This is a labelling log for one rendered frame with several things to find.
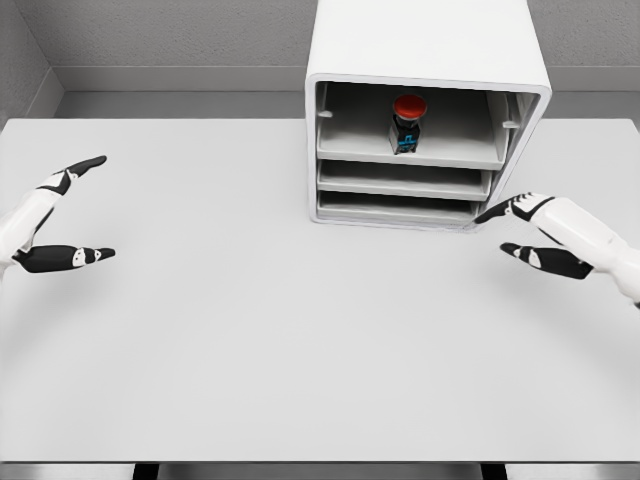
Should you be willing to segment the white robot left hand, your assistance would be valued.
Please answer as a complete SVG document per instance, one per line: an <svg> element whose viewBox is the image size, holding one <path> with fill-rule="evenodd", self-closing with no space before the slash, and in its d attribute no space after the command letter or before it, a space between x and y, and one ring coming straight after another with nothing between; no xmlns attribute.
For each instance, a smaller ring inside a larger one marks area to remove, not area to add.
<svg viewBox="0 0 640 480"><path fill-rule="evenodd" d="M107 157L101 155L53 173L27 192L16 207L0 217L0 282L6 270L14 265L21 266L29 273L70 271L116 255L112 248L33 244L36 233L74 181L89 170L103 165L106 160Z"/></svg>

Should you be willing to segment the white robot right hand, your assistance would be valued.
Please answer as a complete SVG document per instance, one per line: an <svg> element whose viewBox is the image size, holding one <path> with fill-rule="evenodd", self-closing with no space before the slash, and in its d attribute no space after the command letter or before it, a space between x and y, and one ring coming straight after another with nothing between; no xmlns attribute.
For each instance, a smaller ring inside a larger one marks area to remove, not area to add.
<svg viewBox="0 0 640 480"><path fill-rule="evenodd" d="M584 279L592 272L622 275L622 239L606 224L573 201L538 193L523 193L504 200L474 219L483 224L512 215L534 225L554 241L556 248L503 243L500 249L543 272Z"/></svg>

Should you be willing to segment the white multi-storey storage cabinet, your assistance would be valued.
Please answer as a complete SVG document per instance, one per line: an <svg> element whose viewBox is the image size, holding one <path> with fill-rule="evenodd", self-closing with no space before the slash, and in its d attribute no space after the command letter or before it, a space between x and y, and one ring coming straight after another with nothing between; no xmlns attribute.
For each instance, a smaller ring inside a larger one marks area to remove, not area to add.
<svg viewBox="0 0 640 480"><path fill-rule="evenodd" d="M311 218L338 223L467 230L318 216L319 120L328 84L356 83L500 92L508 151L477 215L495 205L552 96L527 0L318 0L304 84Z"/></svg>

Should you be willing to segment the shallow white cabinet drawer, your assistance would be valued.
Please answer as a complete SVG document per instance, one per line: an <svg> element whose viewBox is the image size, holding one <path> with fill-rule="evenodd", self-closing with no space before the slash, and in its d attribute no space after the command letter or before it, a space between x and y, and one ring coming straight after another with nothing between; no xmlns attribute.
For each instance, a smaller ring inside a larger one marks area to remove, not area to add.
<svg viewBox="0 0 640 480"><path fill-rule="evenodd" d="M320 192L317 202L321 218L419 225L466 225L478 207L466 200L349 192Z"/></svg>
<svg viewBox="0 0 640 480"><path fill-rule="evenodd" d="M492 174L484 170L322 160L317 188L326 192L485 201Z"/></svg>

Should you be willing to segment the tall white cabinet drawer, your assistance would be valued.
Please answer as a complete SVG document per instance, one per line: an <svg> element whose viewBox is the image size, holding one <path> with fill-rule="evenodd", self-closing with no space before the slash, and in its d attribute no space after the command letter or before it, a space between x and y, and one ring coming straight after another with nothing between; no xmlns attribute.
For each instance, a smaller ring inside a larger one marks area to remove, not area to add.
<svg viewBox="0 0 640 480"><path fill-rule="evenodd" d="M395 155L389 139L393 101L415 94L427 103L414 153ZM500 92L330 82L319 120L321 159L501 170L508 151L507 96Z"/></svg>

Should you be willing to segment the red button load switch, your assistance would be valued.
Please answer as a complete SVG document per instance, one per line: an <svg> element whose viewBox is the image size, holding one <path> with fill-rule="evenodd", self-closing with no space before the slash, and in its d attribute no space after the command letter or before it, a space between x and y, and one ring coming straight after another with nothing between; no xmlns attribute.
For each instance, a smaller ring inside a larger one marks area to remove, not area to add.
<svg viewBox="0 0 640 480"><path fill-rule="evenodd" d="M418 95L403 94L394 100L389 140L395 155L416 152L426 112L427 103Z"/></svg>

